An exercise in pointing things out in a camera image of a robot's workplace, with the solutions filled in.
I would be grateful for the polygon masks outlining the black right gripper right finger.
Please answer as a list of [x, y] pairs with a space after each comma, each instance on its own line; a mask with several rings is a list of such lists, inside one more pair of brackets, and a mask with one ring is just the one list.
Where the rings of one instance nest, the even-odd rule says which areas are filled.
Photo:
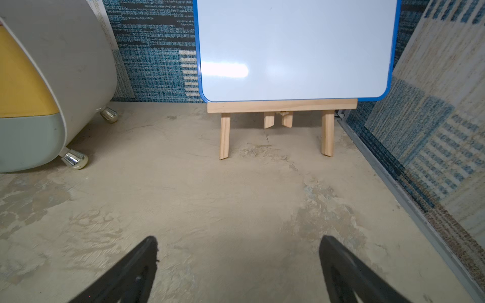
[[409, 302], [335, 237], [322, 237], [319, 257], [331, 302]]

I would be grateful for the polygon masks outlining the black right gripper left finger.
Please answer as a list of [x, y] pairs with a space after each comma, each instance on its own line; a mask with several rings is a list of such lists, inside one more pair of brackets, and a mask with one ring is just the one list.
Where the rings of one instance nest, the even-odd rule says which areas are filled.
[[147, 302], [157, 272], [158, 243], [148, 236], [71, 302]]

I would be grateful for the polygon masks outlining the white round drawer cabinet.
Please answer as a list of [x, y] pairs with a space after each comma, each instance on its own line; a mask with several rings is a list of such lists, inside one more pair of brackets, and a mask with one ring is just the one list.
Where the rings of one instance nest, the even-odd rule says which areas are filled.
[[111, 46], [87, 1], [1, 2], [1, 172], [60, 158], [82, 169], [69, 147], [117, 87]]

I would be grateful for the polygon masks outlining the blue framed whiteboard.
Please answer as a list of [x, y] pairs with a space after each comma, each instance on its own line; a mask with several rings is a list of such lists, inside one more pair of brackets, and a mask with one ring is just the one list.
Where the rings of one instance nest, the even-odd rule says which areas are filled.
[[390, 91], [400, 1], [195, 1], [207, 103], [351, 99]]

